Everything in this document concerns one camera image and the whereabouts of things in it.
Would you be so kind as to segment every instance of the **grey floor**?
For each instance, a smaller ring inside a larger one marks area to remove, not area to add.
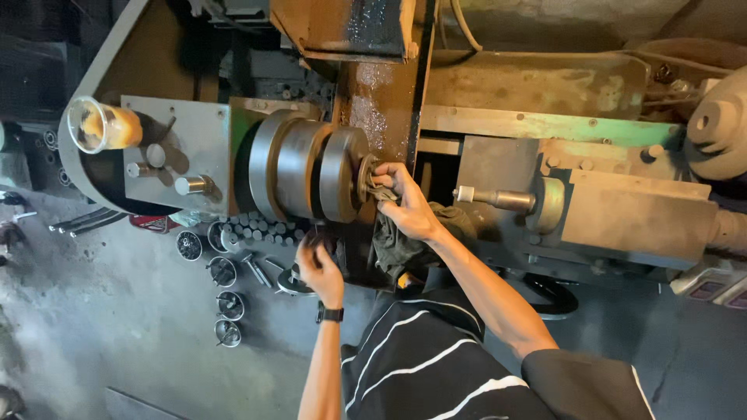
[[[108,419],[107,386],[192,420],[295,417],[316,300],[244,277],[236,289],[249,296],[247,345],[218,348],[217,288],[203,263],[181,260],[175,235],[123,220],[72,239],[46,227],[86,206],[29,197],[39,214],[20,222],[27,241],[0,268],[0,380],[22,392],[27,419]],[[7,220],[13,209],[0,211]],[[655,285],[573,291],[580,310],[548,323],[562,348],[632,362],[659,419],[743,418],[747,314],[666,288],[659,295]],[[359,340],[373,300],[372,291],[347,288],[343,342]],[[486,347],[518,372],[495,337]]]

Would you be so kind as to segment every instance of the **cloth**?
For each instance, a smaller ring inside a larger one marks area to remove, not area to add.
[[[477,236],[472,222],[463,210],[454,206],[444,207],[436,202],[428,204],[438,221],[461,242]],[[398,279],[410,267],[426,267],[441,263],[441,259],[428,244],[408,238],[392,219],[381,212],[376,216],[373,248],[379,259],[379,266],[393,279]]]
[[[623,362],[539,350],[523,379],[511,375],[482,347],[485,324],[459,288],[376,308],[359,345],[341,349],[350,420],[653,419]]]

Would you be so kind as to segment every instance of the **transparent cup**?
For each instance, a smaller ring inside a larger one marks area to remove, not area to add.
[[[136,113],[104,105],[90,96],[72,101],[67,111],[67,128],[78,148],[91,155],[102,150],[136,147],[143,140],[143,127]]]

